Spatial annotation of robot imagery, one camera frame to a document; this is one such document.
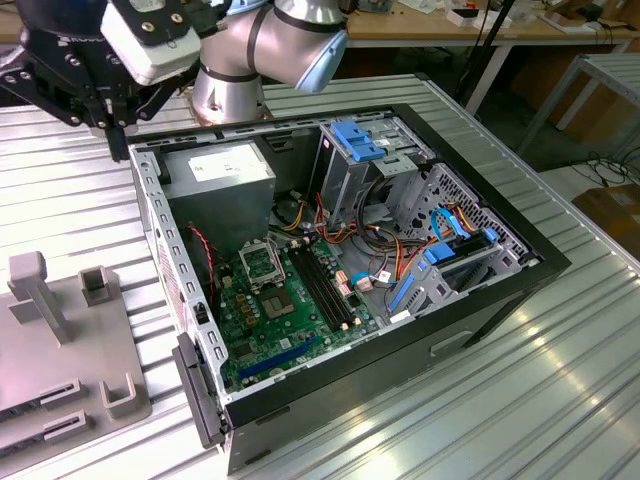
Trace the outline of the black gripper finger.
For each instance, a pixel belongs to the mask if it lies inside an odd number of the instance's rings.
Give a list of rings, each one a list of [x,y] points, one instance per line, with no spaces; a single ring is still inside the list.
[[[1,86],[71,127],[84,124],[106,138],[111,158],[119,161],[119,130],[97,94],[89,89],[74,96],[36,74],[34,65],[17,63],[1,69]]]
[[[168,80],[142,86],[125,68],[118,69],[118,161],[129,159],[125,129],[139,120],[152,119],[176,91],[183,91],[195,80],[198,71],[188,68]]]

